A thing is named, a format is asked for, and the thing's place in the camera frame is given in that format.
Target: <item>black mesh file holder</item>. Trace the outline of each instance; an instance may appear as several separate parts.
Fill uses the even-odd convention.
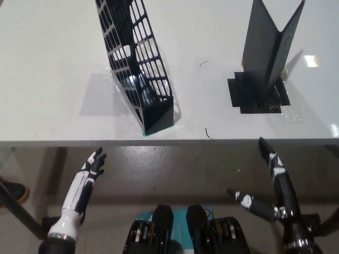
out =
[[[281,106],[290,105],[280,76],[304,4],[302,0],[279,32],[263,1],[253,0],[243,54],[244,71],[228,80],[232,106],[240,107],[241,113],[281,113]]]
[[[142,0],[95,0],[112,74],[144,132],[174,124],[173,95]]]

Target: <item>table surface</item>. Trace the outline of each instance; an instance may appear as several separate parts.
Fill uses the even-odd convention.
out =
[[[240,114],[231,105],[227,78],[242,69],[251,0],[144,3],[173,87],[173,127],[142,135],[112,78],[94,0],[5,0],[0,146],[222,143],[260,136],[338,143],[337,0],[305,3],[285,70],[291,106],[282,114]],[[300,0],[264,3],[282,30]]]

